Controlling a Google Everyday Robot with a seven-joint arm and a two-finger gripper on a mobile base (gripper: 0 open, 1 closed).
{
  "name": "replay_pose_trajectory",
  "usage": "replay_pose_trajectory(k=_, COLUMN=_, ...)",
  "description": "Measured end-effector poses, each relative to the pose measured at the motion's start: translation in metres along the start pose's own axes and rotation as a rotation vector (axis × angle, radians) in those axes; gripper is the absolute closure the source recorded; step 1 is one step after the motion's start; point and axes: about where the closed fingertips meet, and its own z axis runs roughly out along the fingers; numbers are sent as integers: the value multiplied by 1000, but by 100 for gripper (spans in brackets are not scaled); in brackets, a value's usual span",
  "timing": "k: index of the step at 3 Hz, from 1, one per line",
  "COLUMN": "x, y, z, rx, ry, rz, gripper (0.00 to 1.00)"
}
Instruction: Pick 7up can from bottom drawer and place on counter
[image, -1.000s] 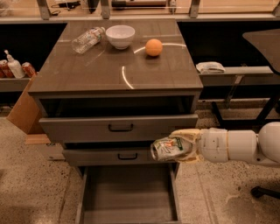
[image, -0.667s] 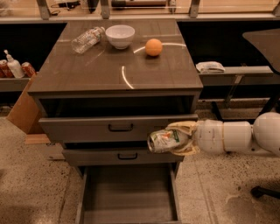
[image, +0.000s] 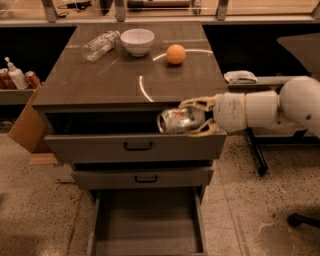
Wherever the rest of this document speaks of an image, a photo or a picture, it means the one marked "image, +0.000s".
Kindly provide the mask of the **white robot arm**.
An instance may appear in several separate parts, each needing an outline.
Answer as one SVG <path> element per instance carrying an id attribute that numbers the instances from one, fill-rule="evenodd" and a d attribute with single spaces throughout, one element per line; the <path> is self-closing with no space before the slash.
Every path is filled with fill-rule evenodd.
<path id="1" fill-rule="evenodd" d="M 277 93 L 274 90 L 253 93 L 216 94 L 184 100 L 179 105 L 213 112 L 193 134 L 227 133 L 246 128 L 276 129 L 286 125 L 303 127 L 320 137 L 320 82 L 308 76 L 287 81 Z"/>

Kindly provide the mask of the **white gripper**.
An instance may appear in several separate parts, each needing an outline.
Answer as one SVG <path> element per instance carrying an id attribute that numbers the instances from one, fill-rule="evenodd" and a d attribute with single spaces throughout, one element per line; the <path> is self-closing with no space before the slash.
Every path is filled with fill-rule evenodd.
<path id="1" fill-rule="evenodd" d="M 186 135 L 191 137 L 210 136 L 218 133 L 220 128 L 227 133 L 247 128 L 244 93 L 227 92 L 216 96 L 186 99 L 179 107 L 194 107 L 205 112 L 213 109 L 214 121 L 210 118 L 199 128 L 187 131 Z"/>

